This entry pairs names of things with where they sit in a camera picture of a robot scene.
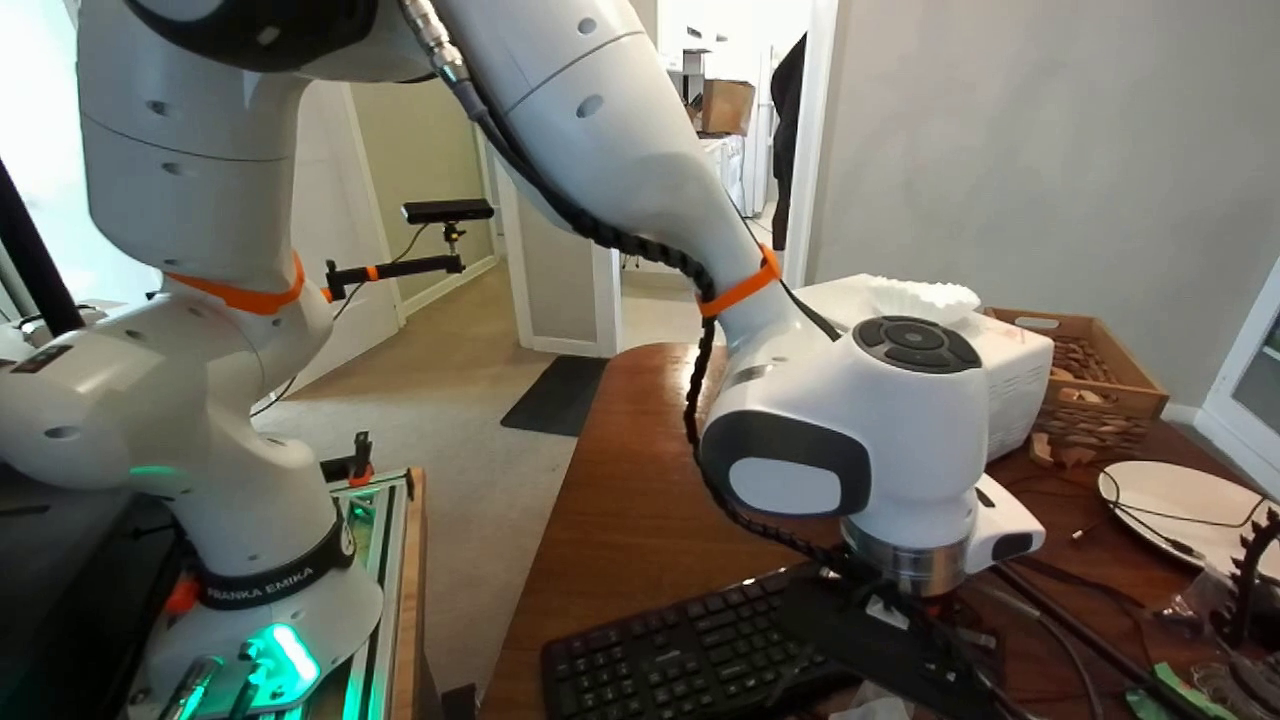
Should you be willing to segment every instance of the person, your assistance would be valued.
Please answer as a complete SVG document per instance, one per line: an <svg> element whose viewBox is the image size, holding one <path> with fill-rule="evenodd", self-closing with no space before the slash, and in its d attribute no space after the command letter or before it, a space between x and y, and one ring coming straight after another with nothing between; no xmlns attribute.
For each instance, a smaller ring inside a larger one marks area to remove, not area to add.
<svg viewBox="0 0 1280 720"><path fill-rule="evenodd" d="M773 70L769 96L778 115L773 131L773 177L778 181L778 206L773 211L773 250L787 249L787 218L791 215L791 176L795 172L796 126L800 122L800 87L804 83L804 47L801 35L786 58Z"/></svg>

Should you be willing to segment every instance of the brown table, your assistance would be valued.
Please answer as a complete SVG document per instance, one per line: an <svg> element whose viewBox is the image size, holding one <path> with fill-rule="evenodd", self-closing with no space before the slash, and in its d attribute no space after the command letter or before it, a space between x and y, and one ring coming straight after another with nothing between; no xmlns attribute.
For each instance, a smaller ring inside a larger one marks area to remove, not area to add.
<svg viewBox="0 0 1280 720"><path fill-rule="evenodd" d="M547 641L800 560L736 528L709 501L680 421L694 354L692 346L652 345L609 363L485 693L483 720L544 716L539 651ZM723 359L717 357L709 387L716 387L722 370ZM1152 429L1143 456L1236 479L1164 423ZM1009 484L1044 470L1015 452L993 462L988 473ZM1038 559L1120 588L1148 606L1164 603L1194 578L1119 520L1106 518L1093 489L1096 473L1061 475L1065 479L1014 487L1048 530ZM1080 541L1070 539L1071 532L1097 520L1102 521ZM780 524L824 543L840 537L835 520ZM1093 591L1023 574L1142 662L1143 644L1132 615ZM982 578L974 582L996 582ZM973 605L1005 642L1005 687L1016 701L1047 717L1087 716L1074 670L1042 629L979 593L965 596L973 596ZM1211 646L1181 639L1151 620L1142 624L1151 656L1169 661L1184 678L1190 665L1215 656ZM1128 716L1123 679L1092 655L1084 656L1107 694L1107 716ZM1075 697L1061 700L1064 693ZM1053 697L1059 700L1046 700Z"/></svg>

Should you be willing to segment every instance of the black mat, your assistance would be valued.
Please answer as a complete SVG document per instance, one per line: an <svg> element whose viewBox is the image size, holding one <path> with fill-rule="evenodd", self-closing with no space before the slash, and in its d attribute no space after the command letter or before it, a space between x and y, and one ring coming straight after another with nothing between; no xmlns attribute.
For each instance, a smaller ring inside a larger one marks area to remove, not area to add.
<svg viewBox="0 0 1280 720"><path fill-rule="evenodd" d="M603 357L561 355L502 418L504 428L577 437L604 374Z"/></svg>

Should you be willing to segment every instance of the orange strap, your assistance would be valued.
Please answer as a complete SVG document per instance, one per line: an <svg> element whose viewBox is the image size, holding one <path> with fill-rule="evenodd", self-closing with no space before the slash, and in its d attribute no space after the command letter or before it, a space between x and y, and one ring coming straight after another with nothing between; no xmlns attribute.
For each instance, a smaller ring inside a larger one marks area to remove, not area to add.
<svg viewBox="0 0 1280 720"><path fill-rule="evenodd" d="M710 302L699 301L698 310L701 311L703 318L714 318L748 297L751 297L773 281L782 278L782 268L778 265L778 256L773 254L773 249L765 247L764 245L760 245L759 247L760 255L764 255L764 259L760 260L760 269L756 270L754 275L728 288L728 291L719 293L716 300L712 300Z"/></svg>
<svg viewBox="0 0 1280 720"><path fill-rule="evenodd" d="M306 283L307 279L307 274L302 272L302 259L298 258L297 252L293 254L293 286L284 292L257 292L215 283L204 278L193 278L191 275L179 275L175 273L165 274L182 284L191 286L201 292L207 292L214 297L220 297L223 302L233 310L243 310L244 313L252 313L255 315L274 315L279 313L280 307L293 302L300 295L302 295L302 284Z"/></svg>

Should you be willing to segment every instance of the black keyboard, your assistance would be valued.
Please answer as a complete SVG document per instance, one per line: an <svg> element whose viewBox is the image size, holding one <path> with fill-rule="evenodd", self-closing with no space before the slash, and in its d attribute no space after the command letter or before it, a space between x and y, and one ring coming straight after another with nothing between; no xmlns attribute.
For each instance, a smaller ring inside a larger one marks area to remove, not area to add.
<svg viewBox="0 0 1280 720"><path fill-rule="evenodd" d="M815 571L797 565L547 643L547 716L777 717L855 684L852 674L806 653L774 624L788 580Z"/></svg>

